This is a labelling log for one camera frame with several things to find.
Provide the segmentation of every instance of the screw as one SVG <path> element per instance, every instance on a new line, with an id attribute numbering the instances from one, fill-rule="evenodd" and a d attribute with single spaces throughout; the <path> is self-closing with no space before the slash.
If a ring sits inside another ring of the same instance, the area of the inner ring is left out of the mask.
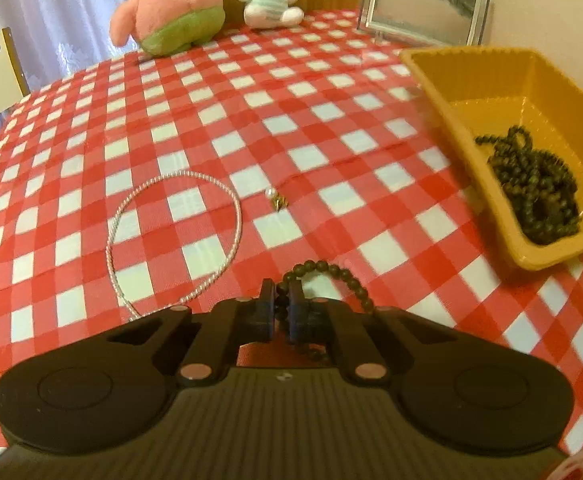
<path id="1" fill-rule="evenodd" d="M 202 363 L 193 363 L 183 366 L 180 374 L 190 381 L 201 381 L 212 374 L 212 368 Z"/>
<path id="2" fill-rule="evenodd" d="M 379 380 L 387 375 L 387 368 L 377 363 L 364 363 L 356 367 L 355 373 L 361 379 Z"/>

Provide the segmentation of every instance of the yellow tray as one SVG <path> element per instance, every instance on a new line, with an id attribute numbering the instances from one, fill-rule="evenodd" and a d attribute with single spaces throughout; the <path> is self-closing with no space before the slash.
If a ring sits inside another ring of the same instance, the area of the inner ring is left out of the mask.
<path id="1" fill-rule="evenodd" d="M 404 50 L 403 62 L 421 83 L 491 209 L 518 266 L 540 270 L 583 253 L 583 92 L 533 50 L 460 47 Z M 548 246 L 529 241 L 475 137 L 507 134 L 520 124 L 534 148 L 551 150 L 574 173 L 581 232 Z"/>

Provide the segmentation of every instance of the glass frame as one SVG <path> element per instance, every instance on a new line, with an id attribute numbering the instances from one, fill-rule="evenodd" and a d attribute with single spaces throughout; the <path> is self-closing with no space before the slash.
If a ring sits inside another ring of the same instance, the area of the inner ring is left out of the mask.
<path id="1" fill-rule="evenodd" d="M 361 12 L 358 17 L 359 30 L 364 30 L 365 32 L 375 34 L 376 36 L 386 36 L 388 38 L 394 38 L 417 45 L 458 46 L 458 44 L 455 43 L 447 43 L 432 36 L 419 34 L 408 28 L 398 26 L 392 27 L 391 25 L 377 22 L 374 20 L 376 1 L 377 0 L 363 0 L 361 4 Z M 467 45 L 482 44 L 490 1 L 491 0 L 476 0 L 467 36 Z"/>

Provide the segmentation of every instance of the pink starfish plush toy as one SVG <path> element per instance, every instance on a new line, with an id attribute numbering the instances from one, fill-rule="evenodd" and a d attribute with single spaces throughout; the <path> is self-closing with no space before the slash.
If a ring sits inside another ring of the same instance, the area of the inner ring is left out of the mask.
<path id="1" fill-rule="evenodd" d="M 115 46 L 133 37 L 152 56 L 169 56 L 211 40 L 225 22 L 222 0 L 127 0 L 109 28 Z"/>

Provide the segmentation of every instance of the red and white checkered tablecloth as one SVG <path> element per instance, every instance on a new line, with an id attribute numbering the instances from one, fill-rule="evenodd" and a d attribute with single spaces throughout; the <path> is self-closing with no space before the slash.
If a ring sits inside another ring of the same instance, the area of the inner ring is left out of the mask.
<path id="1" fill-rule="evenodd" d="M 191 168 L 232 184 L 244 214 L 235 261 L 194 310 L 308 258 L 336 262 L 378 304 L 557 365 L 576 397 L 563 446 L 580 449 L 583 256 L 523 279 L 500 265 L 467 177 L 411 101 L 396 44 L 354 22 L 317 12 L 169 59 L 128 54 L 25 98 L 0 135 L 0 375 L 126 320 L 107 276 L 108 222 L 135 186 Z M 290 202 L 280 213 L 272 185 Z M 122 289 L 141 312 L 174 301 L 223 261 L 234 228 L 210 184 L 151 187 L 118 231 Z M 305 288 L 350 300 L 325 277 Z"/>

